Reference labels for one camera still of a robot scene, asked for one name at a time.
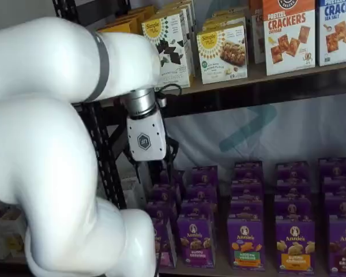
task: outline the logo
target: logo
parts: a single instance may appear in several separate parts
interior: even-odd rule
[[[250,234],[250,230],[249,230],[249,228],[247,228],[247,226],[241,226],[240,233],[242,235],[249,235]]]
[[[190,232],[193,233],[193,234],[196,234],[197,233],[197,227],[195,224],[191,224],[190,227]]]
[[[150,148],[151,146],[151,142],[150,142],[150,138],[147,134],[141,133],[138,137],[137,137],[137,141],[138,141],[138,146],[140,148],[142,148],[143,150],[147,150]]]
[[[295,6],[297,2],[298,0],[278,0],[280,7],[286,10]]]
[[[298,237],[300,235],[300,229],[297,226],[292,226],[289,230],[289,233],[293,237]]]
[[[346,202],[342,202],[340,204],[340,211],[346,213]]]
[[[296,211],[297,211],[297,208],[296,208],[296,205],[294,204],[290,204],[288,205],[288,208],[287,208],[288,212],[291,213],[291,214],[295,214]]]
[[[160,19],[150,21],[145,25],[146,33],[150,38],[156,38],[160,35],[161,23]]]

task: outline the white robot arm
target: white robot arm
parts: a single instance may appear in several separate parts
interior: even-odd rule
[[[71,103],[129,93],[135,149],[147,125],[163,126],[151,89],[159,76],[157,51],[142,36],[95,34],[59,18],[0,31],[0,200],[27,216],[36,276],[154,276],[151,219],[95,197],[95,150]],[[160,133],[152,139],[160,150],[136,151],[136,160],[165,155]]]

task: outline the purple box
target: purple box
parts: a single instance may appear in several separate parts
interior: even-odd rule
[[[231,196],[238,196],[240,199],[252,200],[256,197],[262,199],[262,183],[256,179],[232,180]]]
[[[275,196],[274,214],[277,219],[308,220],[312,217],[311,202],[307,198],[288,199]]]
[[[151,199],[164,202],[175,201],[179,206],[182,202],[179,186],[169,184],[155,184],[151,192]]]
[[[235,163],[234,179],[258,179],[263,182],[263,166],[259,160]]]
[[[312,220],[276,219],[279,273],[313,275],[315,224]]]
[[[346,176],[346,158],[320,158],[319,176]]]
[[[227,229],[233,268],[263,271],[265,251],[263,225],[259,217],[253,215],[251,219],[241,219],[230,214]]]
[[[346,218],[346,197],[325,195],[325,212],[327,215],[338,215]]]
[[[212,184],[215,187],[218,185],[218,167],[217,166],[204,166],[194,167],[191,172],[192,184]]]
[[[329,260],[331,276],[346,276],[346,218],[329,217]]]
[[[152,219],[155,232],[155,255],[159,258],[161,248],[160,267],[175,268],[177,253],[169,219]]]
[[[212,185],[189,185],[187,186],[186,199],[203,199],[211,203],[213,211],[217,211],[218,198],[216,187]]]
[[[261,219],[263,216],[263,202],[261,200],[241,200],[238,196],[232,196],[230,213],[237,218]]]
[[[212,222],[204,214],[180,214],[177,220],[183,261],[189,267],[214,268]]]

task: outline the food image on box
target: food image on box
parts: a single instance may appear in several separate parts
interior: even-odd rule
[[[276,220],[277,261],[280,273],[313,275],[315,224],[311,220]]]
[[[155,232],[155,255],[161,251],[160,267],[175,268],[177,253],[169,219],[152,219]]]
[[[183,12],[173,10],[155,14],[142,23],[142,30],[159,52],[161,78],[156,89],[167,84],[178,84],[182,88],[191,86],[193,69]]]
[[[241,219],[230,214],[227,229],[232,266],[263,271],[265,251],[262,222]]]
[[[346,218],[329,217],[329,259],[331,276],[346,275]]]
[[[201,214],[180,214],[177,220],[183,261],[189,267],[214,268],[212,222]]]
[[[197,35],[204,84],[247,77],[247,53],[243,25],[228,25]]]
[[[315,66],[315,0],[263,0],[266,73]]]
[[[319,65],[346,62],[346,0],[319,0]]]

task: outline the brand logo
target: brand logo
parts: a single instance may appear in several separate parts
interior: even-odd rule
[[[342,202],[340,204],[340,211],[346,213],[346,202]]]
[[[160,35],[161,32],[161,23],[160,20],[153,20],[145,25],[146,33],[150,38],[156,38]]]
[[[250,230],[249,230],[249,228],[247,228],[247,226],[241,226],[240,233],[242,235],[249,235],[250,234]]]
[[[298,237],[300,235],[300,229],[297,226],[292,226],[289,230],[289,233],[293,237]]]
[[[193,233],[193,234],[196,234],[197,233],[197,227],[195,224],[191,224],[190,227],[190,232]]]
[[[150,142],[150,138],[147,134],[141,133],[138,137],[137,137],[137,141],[138,141],[138,146],[140,148],[142,148],[143,150],[147,150],[150,148],[151,146],[151,142]]]
[[[297,2],[298,0],[278,0],[278,4],[280,5],[280,7],[286,10],[295,6]]]
[[[207,33],[205,35],[201,36],[201,45],[205,48],[205,49],[212,49],[215,47],[215,45],[217,45],[217,33],[216,32],[212,32],[212,33]]]

